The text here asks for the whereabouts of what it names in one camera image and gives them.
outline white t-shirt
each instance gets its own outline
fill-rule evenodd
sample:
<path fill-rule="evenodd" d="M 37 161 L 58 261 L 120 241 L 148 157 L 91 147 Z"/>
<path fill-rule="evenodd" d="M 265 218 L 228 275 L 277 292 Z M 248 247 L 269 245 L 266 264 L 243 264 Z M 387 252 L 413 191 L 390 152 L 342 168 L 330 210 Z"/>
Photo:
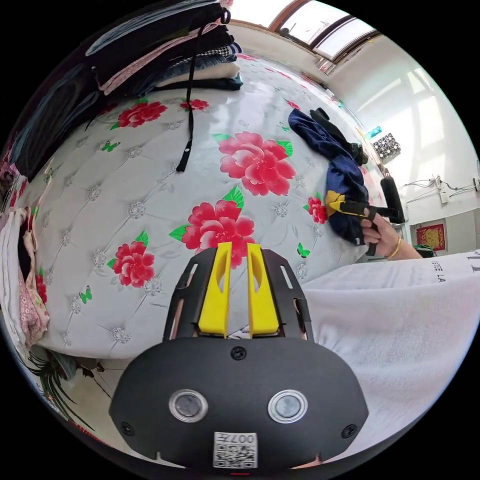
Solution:
<path fill-rule="evenodd" d="M 480 320 L 480 250 L 348 265 L 303 285 L 314 338 L 352 368 L 365 425 L 334 461 L 423 414 L 457 372 Z"/>

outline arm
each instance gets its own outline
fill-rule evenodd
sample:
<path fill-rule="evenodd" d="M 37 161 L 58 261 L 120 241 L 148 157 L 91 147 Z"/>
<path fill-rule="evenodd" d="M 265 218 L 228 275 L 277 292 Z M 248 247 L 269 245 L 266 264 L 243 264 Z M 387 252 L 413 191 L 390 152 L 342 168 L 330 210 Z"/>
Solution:
<path fill-rule="evenodd" d="M 422 256 L 407 242 L 401 240 L 399 234 L 384 218 L 378 213 L 373 219 L 373 223 L 377 226 L 378 231 L 372 228 L 372 222 L 362 220 L 361 226 L 365 243 L 376 244 L 376 251 L 379 255 L 383 255 L 387 260 L 410 260 L 421 259 Z"/>

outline power strip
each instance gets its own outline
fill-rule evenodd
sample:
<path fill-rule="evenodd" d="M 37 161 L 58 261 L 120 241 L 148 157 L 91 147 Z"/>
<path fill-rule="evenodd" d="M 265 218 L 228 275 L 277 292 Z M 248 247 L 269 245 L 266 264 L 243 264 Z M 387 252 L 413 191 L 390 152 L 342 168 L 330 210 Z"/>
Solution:
<path fill-rule="evenodd" d="M 438 192 L 440 193 L 440 200 L 443 204 L 447 204 L 449 202 L 449 194 L 447 192 L 447 187 L 444 183 L 440 180 L 440 175 L 435 177 L 436 187 L 438 188 Z"/>

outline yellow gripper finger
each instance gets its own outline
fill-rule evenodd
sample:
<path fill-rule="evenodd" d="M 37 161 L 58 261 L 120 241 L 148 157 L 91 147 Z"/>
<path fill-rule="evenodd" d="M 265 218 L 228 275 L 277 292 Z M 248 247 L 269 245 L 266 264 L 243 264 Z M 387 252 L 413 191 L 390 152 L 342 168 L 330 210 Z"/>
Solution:
<path fill-rule="evenodd" d="M 198 321 L 202 334 L 227 338 L 231 262 L 232 243 L 219 243 Z"/>
<path fill-rule="evenodd" d="M 279 320 L 260 245 L 247 244 L 247 269 L 250 337 L 276 334 Z"/>

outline stack of clothes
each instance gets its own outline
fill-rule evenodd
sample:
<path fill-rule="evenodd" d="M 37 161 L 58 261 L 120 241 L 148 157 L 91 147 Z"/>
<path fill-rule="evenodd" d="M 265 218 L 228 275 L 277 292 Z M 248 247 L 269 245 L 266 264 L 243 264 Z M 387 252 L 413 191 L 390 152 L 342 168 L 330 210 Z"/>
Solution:
<path fill-rule="evenodd" d="M 163 0 L 116 21 L 43 82 L 2 157 L 31 181 L 70 132 L 94 119 L 111 98 L 185 88 L 190 105 L 194 87 L 238 90 L 241 49 L 227 30 L 229 21 L 230 12 L 217 0 Z M 191 111 L 189 127 L 191 144 Z"/>
<path fill-rule="evenodd" d="M 11 208 L 0 215 L 0 306 L 9 337 L 23 358 L 50 321 L 43 272 L 36 274 L 35 268 L 35 217 L 44 195 L 34 208 Z"/>

